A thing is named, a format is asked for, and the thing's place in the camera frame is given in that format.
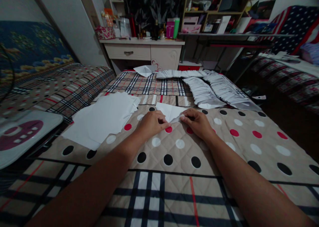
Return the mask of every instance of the plaid bedspread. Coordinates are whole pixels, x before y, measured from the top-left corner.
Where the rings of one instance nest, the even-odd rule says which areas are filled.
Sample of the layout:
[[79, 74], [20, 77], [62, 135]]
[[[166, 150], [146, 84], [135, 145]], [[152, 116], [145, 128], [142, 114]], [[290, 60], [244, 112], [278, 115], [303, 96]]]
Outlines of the plaid bedspread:
[[[129, 136], [157, 102], [194, 107], [180, 79], [118, 75], [101, 95], [128, 92], [138, 110], [97, 151], [59, 136], [0, 197], [0, 225], [23, 226], [70, 182]], [[319, 223], [319, 166], [263, 112], [200, 110], [215, 132], [310, 218]], [[207, 146], [174, 123], [139, 150], [96, 226], [247, 226]]]
[[294, 102], [319, 114], [319, 80], [317, 77], [265, 57], [257, 57], [251, 70]]
[[109, 67], [69, 64], [54, 72], [14, 87], [1, 104], [0, 117], [32, 109], [61, 114], [70, 124], [72, 115], [87, 107], [115, 78]]

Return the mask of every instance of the paper stack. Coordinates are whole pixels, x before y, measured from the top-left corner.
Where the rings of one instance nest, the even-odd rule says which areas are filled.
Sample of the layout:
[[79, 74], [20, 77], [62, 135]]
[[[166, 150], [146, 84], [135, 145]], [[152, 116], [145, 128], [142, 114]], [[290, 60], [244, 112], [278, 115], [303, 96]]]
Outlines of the paper stack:
[[187, 71], [180, 71], [180, 70], [163, 70], [159, 71], [156, 75], [157, 79], [165, 79], [165, 78], [189, 78], [189, 77], [204, 77], [206, 73], [204, 71], [197, 71], [197, 70], [187, 70]]
[[257, 106], [249, 97], [243, 93], [235, 84], [233, 84], [226, 76], [220, 75], [214, 71], [205, 70], [207, 76], [204, 80], [210, 83], [210, 87], [217, 97], [229, 105], [244, 110], [260, 111], [261, 108]]
[[212, 109], [226, 105], [226, 103], [219, 100], [214, 94], [211, 87], [203, 80], [191, 77], [183, 79], [183, 81], [190, 87], [192, 91], [195, 104], [202, 109]]
[[121, 132], [139, 103], [139, 97], [125, 92], [100, 97], [73, 116], [74, 124], [62, 136], [95, 151], [109, 134]]

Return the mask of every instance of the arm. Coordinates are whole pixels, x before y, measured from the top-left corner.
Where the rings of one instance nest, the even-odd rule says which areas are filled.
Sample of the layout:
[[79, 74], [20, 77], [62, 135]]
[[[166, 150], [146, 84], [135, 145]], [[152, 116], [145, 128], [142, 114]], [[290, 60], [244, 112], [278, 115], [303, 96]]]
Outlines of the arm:
[[304, 212], [216, 135], [205, 114], [195, 109], [188, 109], [183, 114], [186, 117], [181, 117], [182, 121], [210, 148], [227, 187], [250, 226], [315, 226]]
[[129, 137], [69, 184], [26, 226], [92, 226], [124, 178], [140, 146], [169, 126], [161, 111], [148, 112]]

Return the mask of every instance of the black curtain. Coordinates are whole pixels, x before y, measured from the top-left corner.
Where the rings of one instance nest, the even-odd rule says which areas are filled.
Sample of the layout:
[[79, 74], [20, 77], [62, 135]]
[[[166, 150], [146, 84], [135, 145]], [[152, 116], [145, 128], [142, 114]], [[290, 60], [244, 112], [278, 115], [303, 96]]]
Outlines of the black curtain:
[[184, 0], [124, 0], [126, 14], [132, 14], [135, 24], [142, 29], [153, 30], [155, 20], [159, 24], [167, 18], [180, 17], [184, 9]]

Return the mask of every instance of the hand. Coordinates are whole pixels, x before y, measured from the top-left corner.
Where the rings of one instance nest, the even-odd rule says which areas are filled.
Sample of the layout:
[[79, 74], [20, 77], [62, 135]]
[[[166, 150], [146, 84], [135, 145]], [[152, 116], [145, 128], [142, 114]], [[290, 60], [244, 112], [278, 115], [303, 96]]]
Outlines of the hand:
[[148, 112], [143, 117], [135, 131], [147, 141], [152, 136], [170, 126], [171, 124], [166, 121], [165, 116], [161, 111], [152, 111]]
[[185, 117], [181, 117], [180, 119], [184, 123], [188, 124], [193, 132], [204, 141], [211, 136], [216, 135], [204, 113], [190, 108], [182, 112], [182, 114], [184, 114]]

